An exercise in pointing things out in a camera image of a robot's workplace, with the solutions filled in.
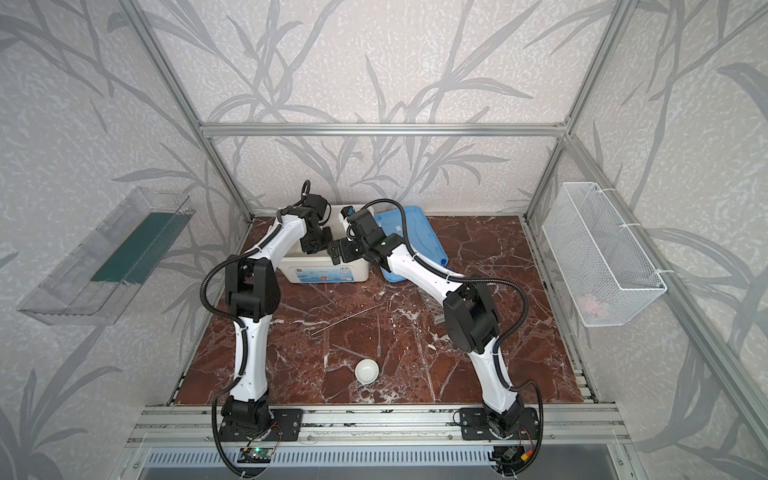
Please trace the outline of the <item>white plastic bin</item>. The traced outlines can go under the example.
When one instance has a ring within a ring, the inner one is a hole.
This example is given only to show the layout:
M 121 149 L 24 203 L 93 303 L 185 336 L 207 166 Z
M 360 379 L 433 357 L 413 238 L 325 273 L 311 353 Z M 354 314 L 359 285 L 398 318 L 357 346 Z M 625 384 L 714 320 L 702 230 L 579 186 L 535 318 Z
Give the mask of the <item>white plastic bin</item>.
M 297 240 L 277 265 L 277 269 L 294 284 L 365 282 L 370 266 L 364 259 L 334 264 L 326 250 L 307 254 Z

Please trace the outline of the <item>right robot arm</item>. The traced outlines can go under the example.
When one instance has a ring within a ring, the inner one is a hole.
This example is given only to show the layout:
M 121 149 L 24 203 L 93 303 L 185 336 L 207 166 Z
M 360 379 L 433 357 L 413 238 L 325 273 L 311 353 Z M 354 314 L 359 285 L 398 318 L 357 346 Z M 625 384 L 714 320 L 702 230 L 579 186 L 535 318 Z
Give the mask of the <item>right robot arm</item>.
M 470 358 L 493 436 L 508 439 L 519 429 L 526 409 L 521 392 L 531 387 L 536 395 L 533 411 L 538 422 L 533 435 L 541 440 L 544 408 L 540 387 L 534 380 L 514 385 L 501 352 L 502 343 L 528 318 L 530 302 L 526 292 L 509 280 L 467 277 L 432 261 L 412 246 L 404 207 L 393 200 L 387 202 L 397 208 L 402 231 L 387 234 L 366 205 L 346 206 L 340 213 L 345 237 L 329 244 L 331 259 L 335 264 L 364 259 L 405 278 L 439 302 L 450 340 Z M 513 289 L 522 303 L 518 320 L 504 332 L 499 329 L 499 313 L 488 288 L 490 284 Z

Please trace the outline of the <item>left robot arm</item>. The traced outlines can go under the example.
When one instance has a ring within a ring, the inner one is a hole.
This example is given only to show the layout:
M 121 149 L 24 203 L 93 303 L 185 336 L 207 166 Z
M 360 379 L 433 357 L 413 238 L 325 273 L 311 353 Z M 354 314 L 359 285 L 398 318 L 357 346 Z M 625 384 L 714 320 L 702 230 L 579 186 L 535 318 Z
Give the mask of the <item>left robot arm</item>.
M 325 198 L 303 193 L 298 202 L 276 212 L 272 226 L 252 248 L 228 257 L 203 279 L 201 304 L 231 320 L 236 334 L 234 379 L 214 396 L 225 398 L 221 414 L 227 426 L 262 434 L 272 425 L 266 343 L 281 300 L 276 267 L 295 244 L 306 254 L 326 249 L 332 240 L 326 225 L 329 212 Z

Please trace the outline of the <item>blue plastic lid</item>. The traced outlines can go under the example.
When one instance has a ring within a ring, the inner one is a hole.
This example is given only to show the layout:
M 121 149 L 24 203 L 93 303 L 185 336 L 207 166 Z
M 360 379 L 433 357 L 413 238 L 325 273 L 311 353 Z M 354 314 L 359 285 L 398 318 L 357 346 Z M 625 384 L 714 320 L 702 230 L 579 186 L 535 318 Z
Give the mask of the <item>blue plastic lid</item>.
M 448 255 L 422 209 L 418 206 L 405 206 L 404 211 L 410 245 L 419 257 L 426 257 L 446 270 Z M 402 219 L 397 209 L 376 213 L 374 220 L 385 234 L 403 236 Z

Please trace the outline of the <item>metal stirring rod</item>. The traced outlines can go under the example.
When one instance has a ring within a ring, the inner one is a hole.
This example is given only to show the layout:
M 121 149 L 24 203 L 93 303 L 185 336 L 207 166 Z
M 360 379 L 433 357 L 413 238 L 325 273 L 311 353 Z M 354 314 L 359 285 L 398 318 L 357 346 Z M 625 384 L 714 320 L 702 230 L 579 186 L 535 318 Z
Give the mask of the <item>metal stirring rod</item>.
M 344 318 L 342 318 L 342 319 L 336 320 L 336 321 L 332 322 L 330 325 L 327 325 L 327 326 L 325 326 L 325 327 L 322 327 L 322 328 L 320 328 L 320 329 L 319 329 L 319 330 L 317 330 L 317 331 L 314 331 L 314 332 L 312 332 L 312 333 L 310 334 L 310 337 L 316 337 L 316 336 L 319 336 L 321 333 L 324 333 L 325 331 L 327 331 L 327 330 L 330 330 L 331 328 L 333 328 L 333 327 L 335 327 L 335 326 L 337 326 L 337 325 L 340 325 L 340 324 L 342 324 L 342 323 L 344 323 L 344 322 L 346 322 L 346 321 L 348 321 L 348 320 L 351 320 L 351 319 L 354 319 L 354 318 L 356 318 L 356 317 L 359 317 L 359 316 L 361 316 L 361 315 L 363 315 L 363 314 L 366 314 L 366 313 L 372 312 L 373 310 L 375 310 L 375 309 L 377 309 L 377 308 L 380 308 L 380 307 L 382 307 L 382 306 L 383 306 L 383 303 L 382 303 L 382 304 L 378 304 L 378 305 L 374 305 L 374 306 L 372 306 L 372 307 L 369 307 L 369 308 L 367 308 L 367 309 L 364 309 L 364 310 L 361 310 L 361 311 L 359 311 L 359 312 L 356 312 L 356 313 L 354 313 L 354 314 L 352 314 L 352 315 L 348 315 L 348 316 L 346 316 L 346 317 L 344 317 Z

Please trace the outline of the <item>glass stirring rod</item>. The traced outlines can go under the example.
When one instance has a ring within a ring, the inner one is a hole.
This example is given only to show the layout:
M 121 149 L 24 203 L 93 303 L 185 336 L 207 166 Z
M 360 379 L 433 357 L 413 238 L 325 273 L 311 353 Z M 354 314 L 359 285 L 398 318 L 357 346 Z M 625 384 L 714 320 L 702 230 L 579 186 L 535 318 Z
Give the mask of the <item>glass stirring rod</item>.
M 379 316 L 377 315 L 377 348 L 376 348 L 376 358 L 380 358 L 382 355 L 382 344 L 381 344 L 381 320 Z

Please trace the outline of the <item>clear plastic pipette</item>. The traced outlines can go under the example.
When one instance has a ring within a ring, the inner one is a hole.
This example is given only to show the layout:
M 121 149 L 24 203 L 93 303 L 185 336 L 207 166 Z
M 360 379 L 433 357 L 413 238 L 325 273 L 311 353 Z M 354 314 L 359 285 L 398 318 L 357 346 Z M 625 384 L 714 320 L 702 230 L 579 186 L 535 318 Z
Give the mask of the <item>clear plastic pipette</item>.
M 336 348 L 336 349 L 338 349 L 338 350 L 342 351 L 342 352 L 348 353 L 348 354 L 350 354 L 350 355 L 356 356 L 356 357 L 358 357 L 358 358 L 361 358 L 361 359 L 368 359 L 368 358 L 369 358 L 367 355 L 364 355 L 364 354 L 362 354 L 362 353 L 359 353 L 359 352 L 353 351 L 353 350 L 351 350 L 351 349 L 348 349 L 348 348 L 342 347 L 342 346 L 340 346 L 340 345 L 332 344 L 332 346 L 333 346 L 334 348 Z

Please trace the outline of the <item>white ceramic bowl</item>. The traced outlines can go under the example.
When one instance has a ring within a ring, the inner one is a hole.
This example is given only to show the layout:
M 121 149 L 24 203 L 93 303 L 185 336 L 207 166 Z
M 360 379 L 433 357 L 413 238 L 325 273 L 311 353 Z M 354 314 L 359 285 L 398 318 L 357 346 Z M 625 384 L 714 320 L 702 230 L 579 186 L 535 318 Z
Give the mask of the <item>white ceramic bowl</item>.
M 360 360 L 354 369 L 355 378 L 361 385 L 370 385 L 374 383 L 378 379 L 379 373 L 380 368 L 378 363 L 371 358 Z

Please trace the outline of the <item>green circuit board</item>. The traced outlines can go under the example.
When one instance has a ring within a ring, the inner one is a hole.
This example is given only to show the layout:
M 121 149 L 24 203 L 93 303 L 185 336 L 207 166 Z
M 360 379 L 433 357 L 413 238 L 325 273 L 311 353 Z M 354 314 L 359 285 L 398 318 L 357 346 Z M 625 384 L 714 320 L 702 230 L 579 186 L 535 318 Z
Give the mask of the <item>green circuit board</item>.
M 239 464 L 268 464 L 272 461 L 274 448 L 271 447 L 245 447 L 239 451 L 237 462 Z

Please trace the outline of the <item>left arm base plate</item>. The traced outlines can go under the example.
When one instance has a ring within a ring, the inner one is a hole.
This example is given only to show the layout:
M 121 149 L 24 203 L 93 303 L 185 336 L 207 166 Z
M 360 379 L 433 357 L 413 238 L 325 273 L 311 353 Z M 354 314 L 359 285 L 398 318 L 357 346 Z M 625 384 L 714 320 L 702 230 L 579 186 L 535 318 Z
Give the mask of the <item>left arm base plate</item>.
M 222 442 L 295 442 L 301 430 L 303 413 L 302 409 L 271 409 L 270 417 L 257 423 L 228 415 L 219 428 L 219 438 Z

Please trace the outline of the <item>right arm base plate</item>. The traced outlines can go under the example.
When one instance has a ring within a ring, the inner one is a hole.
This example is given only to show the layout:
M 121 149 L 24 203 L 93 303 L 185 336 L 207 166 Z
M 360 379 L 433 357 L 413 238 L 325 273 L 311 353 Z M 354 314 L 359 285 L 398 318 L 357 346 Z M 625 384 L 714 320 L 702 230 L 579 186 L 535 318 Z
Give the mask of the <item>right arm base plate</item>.
M 492 431 L 483 408 L 460 408 L 457 414 L 454 422 L 460 426 L 462 439 L 466 441 L 535 440 L 541 427 L 538 411 L 532 407 L 525 407 L 517 423 L 502 436 Z

